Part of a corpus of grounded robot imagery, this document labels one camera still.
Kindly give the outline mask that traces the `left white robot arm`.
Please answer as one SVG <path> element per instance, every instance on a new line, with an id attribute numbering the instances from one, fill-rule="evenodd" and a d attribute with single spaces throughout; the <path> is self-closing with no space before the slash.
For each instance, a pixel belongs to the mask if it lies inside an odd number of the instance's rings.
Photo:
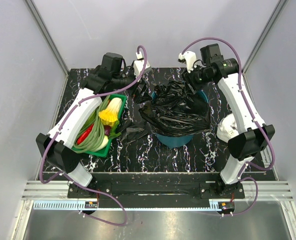
<path id="1" fill-rule="evenodd" d="M 40 133 L 37 146 L 41 163 L 48 162 L 59 169 L 68 180 L 79 186 L 86 198 L 96 192 L 92 175 L 80 162 L 80 154 L 105 148 L 115 134 L 105 134 L 105 125 L 115 127 L 122 105 L 121 98 L 112 98 L 132 89 L 150 67 L 143 46 L 138 46 L 136 60 L 121 68 L 121 55 L 108 52 L 102 63 L 80 84 L 78 94 L 62 119 L 47 133 Z"/>

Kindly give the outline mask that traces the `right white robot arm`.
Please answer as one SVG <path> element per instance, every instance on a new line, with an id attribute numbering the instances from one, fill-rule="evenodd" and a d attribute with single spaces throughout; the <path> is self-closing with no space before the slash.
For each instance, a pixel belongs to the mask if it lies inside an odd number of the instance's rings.
<path id="1" fill-rule="evenodd" d="M 227 198 L 238 191 L 243 172 L 270 144 L 275 129 L 265 123 L 251 101 L 244 86 L 240 59 L 225 59 L 216 43 L 201 48 L 200 53 L 204 66 L 197 65 L 196 54 L 192 51 L 178 55 L 179 62 L 186 64 L 182 77 L 195 92 L 206 83 L 214 82 L 224 94 L 238 130 L 238 135 L 228 141 L 230 156 L 218 179 L 200 189 L 203 195 Z"/>

